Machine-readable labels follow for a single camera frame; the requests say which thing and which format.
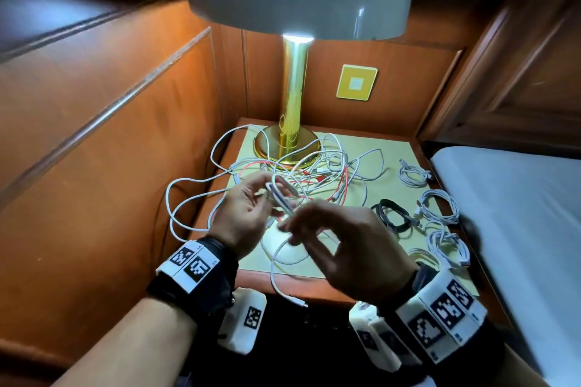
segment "right hand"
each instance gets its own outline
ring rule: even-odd
[[[329,284],[355,300],[380,304],[401,290],[418,269],[377,216],[365,207],[313,200],[280,222],[291,245],[303,244]],[[341,241],[335,255],[317,238],[330,229]]]

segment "white bed sheet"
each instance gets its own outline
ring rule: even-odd
[[[432,165],[545,380],[581,385],[581,161],[449,147]]]

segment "wooden cabinet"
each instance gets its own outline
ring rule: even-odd
[[[508,0],[420,136],[581,155],[581,0]]]

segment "hand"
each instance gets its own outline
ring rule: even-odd
[[[220,207],[216,210],[208,236],[228,246],[238,260],[252,252],[266,231],[270,216],[281,216],[282,211],[272,208],[265,194],[256,193],[265,189],[272,173],[260,171],[251,174],[236,187],[228,190]],[[280,178],[276,177],[279,190],[291,196]]]
[[[395,295],[418,266],[373,212],[314,200],[299,207],[278,228],[303,244],[333,288],[355,300],[380,304]],[[317,234],[330,229],[341,241],[335,256]]]

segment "table surface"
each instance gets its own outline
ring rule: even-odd
[[[237,125],[242,126],[247,124],[270,126],[275,123],[264,120],[241,118],[238,121]],[[306,127],[314,132],[334,133],[338,135],[350,135],[356,137],[408,142],[411,146],[411,149],[413,150],[413,153],[419,165],[425,169],[431,169],[428,160],[425,158],[425,155],[422,152],[419,142],[415,138],[394,135],[383,135],[368,132],[357,132],[337,128],[314,127],[314,126]],[[238,157],[243,141],[245,139],[246,132],[247,130],[244,128],[237,130],[232,135],[232,138],[228,143],[228,147],[226,148],[224,155],[222,156],[221,165],[228,166],[236,161],[236,158]],[[219,190],[222,188],[226,188],[229,179],[230,175],[224,175],[220,178],[217,178],[212,182],[209,190]],[[439,186],[439,183],[435,181],[432,181],[430,186],[431,188],[441,188]],[[210,196],[207,197],[207,199],[205,199],[204,204],[200,209],[200,212],[194,225],[196,228],[206,227],[207,218],[210,214],[210,211],[212,210],[212,208],[214,208],[219,199],[220,195]],[[438,205],[440,207],[440,210],[444,214],[450,213],[450,208],[447,205],[447,202],[445,202],[444,200],[438,200]],[[487,275],[483,271],[481,263],[478,260],[476,254],[474,253],[472,246],[467,241],[464,232],[461,229],[452,229],[452,231],[458,233],[462,237],[462,239],[467,243],[469,249],[471,250],[473,259],[472,264],[469,268],[470,278],[472,279],[475,288],[478,290],[479,293],[478,298],[489,310],[489,318],[496,323],[510,325],[510,321],[507,315],[505,314],[503,308],[501,307],[501,304],[498,301],[498,297],[495,294]],[[194,231],[192,232],[190,238],[196,239],[202,237],[202,235],[203,233]],[[354,301],[351,298],[347,297],[345,294],[339,292],[338,290],[332,288],[327,282],[327,280],[325,280],[324,278],[299,277],[295,275],[277,274],[275,276],[275,279],[277,281],[279,288],[284,293],[304,299],[309,303],[332,303],[347,306],[354,303]],[[241,268],[236,276],[236,286],[253,288],[265,294],[274,293],[274,290],[270,284],[270,275],[268,272],[251,271]]]

